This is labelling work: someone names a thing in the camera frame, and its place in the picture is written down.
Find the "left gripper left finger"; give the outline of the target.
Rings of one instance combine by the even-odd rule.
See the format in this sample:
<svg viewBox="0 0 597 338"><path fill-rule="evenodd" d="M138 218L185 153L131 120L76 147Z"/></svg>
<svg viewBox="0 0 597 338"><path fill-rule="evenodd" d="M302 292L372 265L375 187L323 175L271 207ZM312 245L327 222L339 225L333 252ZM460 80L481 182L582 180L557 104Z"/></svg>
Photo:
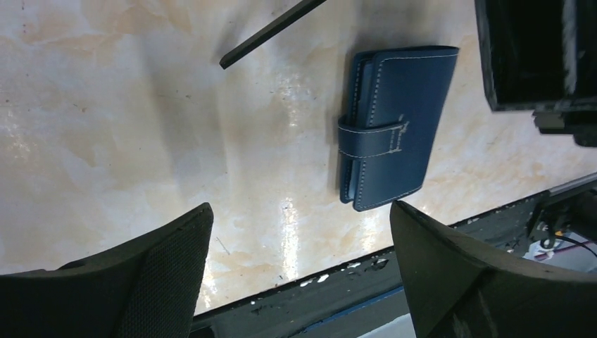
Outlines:
<svg viewBox="0 0 597 338"><path fill-rule="evenodd" d="M2 337L188 337L213 226L204 203L57 270L1 276Z"/></svg>

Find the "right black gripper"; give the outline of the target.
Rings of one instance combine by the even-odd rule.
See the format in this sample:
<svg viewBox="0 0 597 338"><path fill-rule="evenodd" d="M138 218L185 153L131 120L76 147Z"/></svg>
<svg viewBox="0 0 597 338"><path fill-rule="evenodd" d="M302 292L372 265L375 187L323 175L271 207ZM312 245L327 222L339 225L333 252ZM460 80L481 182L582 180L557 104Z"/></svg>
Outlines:
<svg viewBox="0 0 597 338"><path fill-rule="evenodd" d="M596 146L596 2L476 1L485 97L541 134Z"/></svg>

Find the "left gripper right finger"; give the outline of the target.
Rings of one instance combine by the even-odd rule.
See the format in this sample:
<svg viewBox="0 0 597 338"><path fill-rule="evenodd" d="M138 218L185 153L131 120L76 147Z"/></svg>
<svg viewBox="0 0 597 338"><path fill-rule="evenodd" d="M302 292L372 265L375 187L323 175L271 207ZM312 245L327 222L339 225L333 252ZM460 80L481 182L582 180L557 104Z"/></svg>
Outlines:
<svg viewBox="0 0 597 338"><path fill-rule="evenodd" d="M595 337L596 275L527 260L396 201L391 233L418 337Z"/></svg>

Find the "dark blue card holder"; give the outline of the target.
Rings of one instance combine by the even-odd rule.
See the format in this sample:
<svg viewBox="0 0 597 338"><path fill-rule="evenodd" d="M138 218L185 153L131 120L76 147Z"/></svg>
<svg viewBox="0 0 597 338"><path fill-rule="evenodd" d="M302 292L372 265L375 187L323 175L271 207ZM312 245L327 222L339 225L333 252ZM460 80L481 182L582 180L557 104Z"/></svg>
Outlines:
<svg viewBox="0 0 597 338"><path fill-rule="evenodd" d="M421 189L458 54L436 45L354 56L337 123L341 202L367 211Z"/></svg>

